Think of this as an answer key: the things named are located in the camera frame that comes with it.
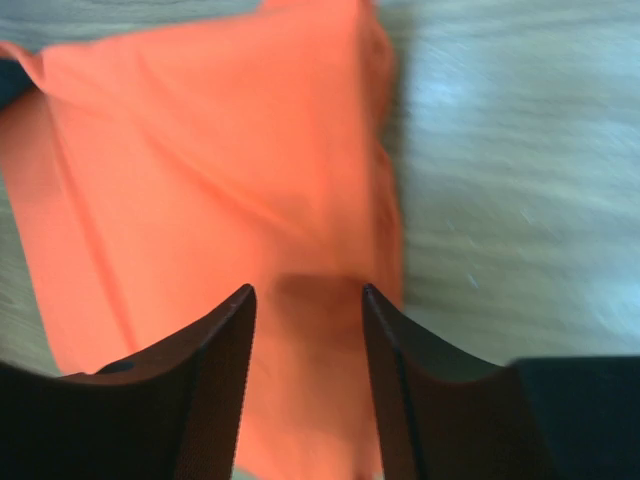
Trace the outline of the orange t shirt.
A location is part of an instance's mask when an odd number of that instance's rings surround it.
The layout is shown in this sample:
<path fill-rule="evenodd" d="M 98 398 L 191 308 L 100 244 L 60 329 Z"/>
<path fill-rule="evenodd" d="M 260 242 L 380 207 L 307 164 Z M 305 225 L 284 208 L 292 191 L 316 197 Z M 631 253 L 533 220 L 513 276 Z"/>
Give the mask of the orange t shirt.
<path fill-rule="evenodd" d="M 375 4 L 266 1 L 1 54 L 36 87 L 1 116 L 1 172 L 59 369 L 96 371 L 251 284 L 237 466 L 379 473 L 361 293 L 401 301 L 402 222 Z"/>

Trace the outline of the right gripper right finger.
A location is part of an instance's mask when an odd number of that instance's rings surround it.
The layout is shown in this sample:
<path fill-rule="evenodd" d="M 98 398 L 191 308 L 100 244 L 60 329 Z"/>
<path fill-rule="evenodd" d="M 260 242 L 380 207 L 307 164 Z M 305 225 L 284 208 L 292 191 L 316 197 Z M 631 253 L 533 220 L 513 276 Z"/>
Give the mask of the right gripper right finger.
<path fill-rule="evenodd" d="M 498 366 L 365 286 L 363 327 L 388 479 L 635 479 L 639 360 L 542 357 Z"/>

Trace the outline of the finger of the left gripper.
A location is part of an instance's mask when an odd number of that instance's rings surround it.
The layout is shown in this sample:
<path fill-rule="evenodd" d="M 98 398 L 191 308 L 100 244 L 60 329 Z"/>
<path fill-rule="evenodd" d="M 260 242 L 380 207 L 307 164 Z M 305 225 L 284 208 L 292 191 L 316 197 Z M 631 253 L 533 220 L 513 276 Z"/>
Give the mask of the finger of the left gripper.
<path fill-rule="evenodd" d="M 3 110 L 31 88 L 31 79 L 14 60 L 0 60 L 0 110 Z"/>

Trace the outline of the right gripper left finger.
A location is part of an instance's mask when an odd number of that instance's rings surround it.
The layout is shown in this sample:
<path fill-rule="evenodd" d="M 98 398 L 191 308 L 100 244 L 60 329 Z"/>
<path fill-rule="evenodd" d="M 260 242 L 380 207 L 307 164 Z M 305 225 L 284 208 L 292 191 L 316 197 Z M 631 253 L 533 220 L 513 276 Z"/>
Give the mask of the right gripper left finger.
<path fill-rule="evenodd" d="M 245 285 L 93 374 L 1 367 L 5 479 L 228 479 L 254 336 Z"/>

